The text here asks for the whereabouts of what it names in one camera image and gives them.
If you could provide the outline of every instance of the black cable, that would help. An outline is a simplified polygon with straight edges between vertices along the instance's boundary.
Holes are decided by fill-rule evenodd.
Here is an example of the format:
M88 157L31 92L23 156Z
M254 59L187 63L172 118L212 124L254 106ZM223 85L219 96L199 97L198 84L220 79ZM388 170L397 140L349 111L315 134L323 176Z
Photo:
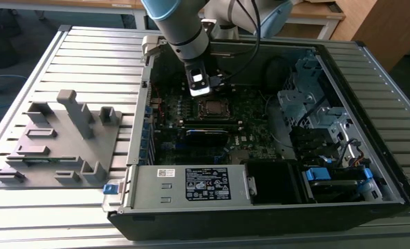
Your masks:
M234 78L238 74L240 74L246 68L250 66L250 64L252 63L258 53L259 53L259 48L260 48L260 39L262 39L262 27L260 27L260 13L259 13L259 8L258 8L258 4L256 4L256 0L252 0L254 3L254 8L255 8L255 12L256 12L256 19L258 19L258 27L256 27L256 33L258 33L258 40L256 40L256 46L255 46L255 52L252 54L252 57L250 58L250 60L247 61L247 63L239 68L239 70L227 77L227 80L230 80L231 78Z
M340 168L343 165L343 161L344 161L344 157L346 157L346 153L347 153L347 149L348 146L352 144L352 142L357 141L357 139L352 138L351 140L348 140L348 142L346 143L346 146L343 148L343 152L342 152L342 156L339 157L339 163L338 163L338 167Z
M236 0L236 1L238 1L238 4L239 4L242 10L246 12L247 16L250 17L250 20L251 20L252 23L254 23L255 30L258 30L258 29L259 29L259 28L258 28L258 24L256 24L256 21L255 21L252 15L250 15L250 12L248 12L246 6L242 4L240 0ZM231 56L240 56L240 55L243 55L243 54L250 53L255 48L256 48L256 46L251 47L251 48L247 49L246 51L236 52L236 53L231 53L230 55L231 55Z
M314 114L314 112L316 111L316 109L322 106L323 102L327 100L327 96L324 96L318 103L315 104L314 108L310 109L310 111L307 112L307 114L302 117L300 121L298 122L298 127L302 125L302 122L310 117L310 115Z

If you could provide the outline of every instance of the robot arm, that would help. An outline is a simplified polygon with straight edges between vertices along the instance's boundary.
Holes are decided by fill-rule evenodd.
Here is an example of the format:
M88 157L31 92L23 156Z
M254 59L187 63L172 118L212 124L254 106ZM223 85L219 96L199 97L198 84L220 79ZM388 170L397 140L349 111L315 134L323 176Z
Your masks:
M192 96L211 93L220 78L218 60L211 55L210 37L202 25L199 11L206 7L206 17L216 19L220 27L240 26L251 32L256 27L236 0L142 0L166 39L186 64ZM255 16L252 0L240 0ZM262 37L279 33L292 11L290 0L256 0L262 20Z

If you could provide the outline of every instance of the barcode sticker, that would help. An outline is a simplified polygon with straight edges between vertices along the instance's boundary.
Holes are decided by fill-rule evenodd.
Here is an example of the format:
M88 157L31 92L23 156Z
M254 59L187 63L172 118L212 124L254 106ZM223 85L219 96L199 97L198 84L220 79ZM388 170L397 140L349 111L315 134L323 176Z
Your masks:
M131 8L132 6L128 4L112 4L114 7Z
M158 177L176 177L175 169L158 169Z

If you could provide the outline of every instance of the power supply label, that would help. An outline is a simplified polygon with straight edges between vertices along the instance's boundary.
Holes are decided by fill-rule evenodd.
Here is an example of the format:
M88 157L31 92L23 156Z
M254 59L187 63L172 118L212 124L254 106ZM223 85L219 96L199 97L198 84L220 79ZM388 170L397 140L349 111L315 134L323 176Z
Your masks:
M228 168L186 169L188 201L231 200Z

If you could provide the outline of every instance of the metal workbench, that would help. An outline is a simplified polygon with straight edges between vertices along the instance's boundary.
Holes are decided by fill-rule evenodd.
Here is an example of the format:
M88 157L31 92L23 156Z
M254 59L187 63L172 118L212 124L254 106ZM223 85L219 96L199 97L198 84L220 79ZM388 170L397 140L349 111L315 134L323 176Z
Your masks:
M142 40L150 34L158 32L92 27L63 28L59 31L0 124L0 169L30 122L29 116L22 114L29 102L55 101L61 89L75 89L78 101L88 103L91 110L99 110L107 104L124 113L110 177L124 176L144 67ZM353 42L278 40L327 46L410 178L410 101L368 49ZM63 108L57 102L50 106ZM174 247L242 247L308 242L312 242L308 245L312 248L368 248L376 244L407 248L410 245L410 213L376 220L346 232L132 242L107 220L102 203L100 189L0 190L0 248L111 248L167 244Z

